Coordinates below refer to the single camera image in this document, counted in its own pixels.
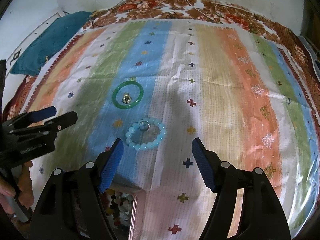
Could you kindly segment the person's left hand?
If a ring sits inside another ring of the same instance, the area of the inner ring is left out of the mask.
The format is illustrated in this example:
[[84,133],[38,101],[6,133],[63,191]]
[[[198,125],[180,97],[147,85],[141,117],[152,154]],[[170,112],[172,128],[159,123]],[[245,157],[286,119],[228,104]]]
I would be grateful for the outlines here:
[[[22,165],[21,173],[18,178],[17,187],[20,190],[18,200],[21,205],[29,209],[34,203],[33,184],[30,177],[30,168],[33,166],[32,161],[28,161]],[[7,201],[6,197],[15,197],[16,190],[3,178],[1,178],[1,206],[5,213],[14,214],[12,206]]]

